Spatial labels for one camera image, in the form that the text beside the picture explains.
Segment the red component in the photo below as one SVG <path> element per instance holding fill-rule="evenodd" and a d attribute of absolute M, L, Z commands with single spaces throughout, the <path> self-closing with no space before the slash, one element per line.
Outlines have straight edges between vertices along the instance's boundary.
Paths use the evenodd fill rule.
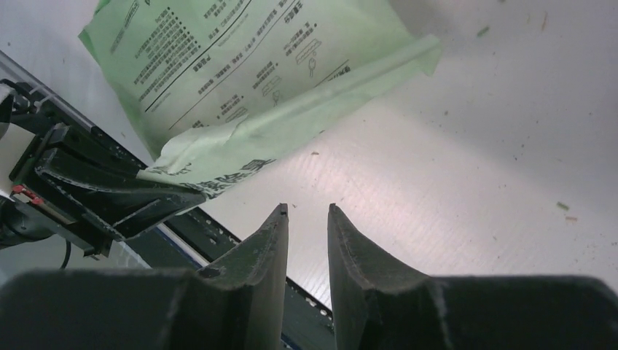
<path fill-rule="evenodd" d="M 13 192 L 15 193 L 21 193 L 24 190 L 26 190 L 26 188 L 22 186 L 21 184 L 16 184 L 15 186 L 13 186 Z"/>

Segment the crumb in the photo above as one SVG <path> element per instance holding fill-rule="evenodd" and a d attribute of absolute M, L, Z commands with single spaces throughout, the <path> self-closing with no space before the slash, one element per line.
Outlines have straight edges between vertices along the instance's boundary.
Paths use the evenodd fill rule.
<path fill-rule="evenodd" d="M 545 31 L 545 27 L 547 27 L 547 11 L 545 11 L 545 18 L 543 18 L 543 24 L 541 25 L 541 31 Z"/>
<path fill-rule="evenodd" d="M 562 202 L 557 202 L 556 206 L 564 211 L 568 211 L 570 209 L 569 206 L 567 206 L 566 204 L 562 203 Z"/>
<path fill-rule="evenodd" d="M 489 31 L 489 26 L 484 27 L 477 33 L 477 38 L 484 36 Z"/>

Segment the table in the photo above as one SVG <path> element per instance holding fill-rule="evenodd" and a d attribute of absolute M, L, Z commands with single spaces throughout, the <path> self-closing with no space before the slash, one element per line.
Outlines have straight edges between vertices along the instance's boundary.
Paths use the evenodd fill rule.
<path fill-rule="evenodd" d="M 148 163 L 77 39 L 96 2 L 4 2 L 0 50 Z M 288 275 L 327 305 L 331 202 L 425 273 L 586 274 L 618 290 L 618 4 L 392 4 L 411 32 L 443 41 L 436 74 L 203 208 L 244 238 L 288 203 Z"/>

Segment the white tabletop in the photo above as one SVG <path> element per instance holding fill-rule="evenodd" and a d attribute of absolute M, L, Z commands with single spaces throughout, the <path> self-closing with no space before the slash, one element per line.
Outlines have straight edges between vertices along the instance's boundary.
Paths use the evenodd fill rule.
<path fill-rule="evenodd" d="M 4 1 L 0 50 L 144 158 L 77 39 L 96 2 Z M 327 305 L 331 202 L 425 273 L 587 274 L 618 290 L 615 0 L 392 2 L 414 34 L 444 42 L 434 77 L 375 99 L 204 209 L 246 237 L 289 203 L 288 275 Z"/>

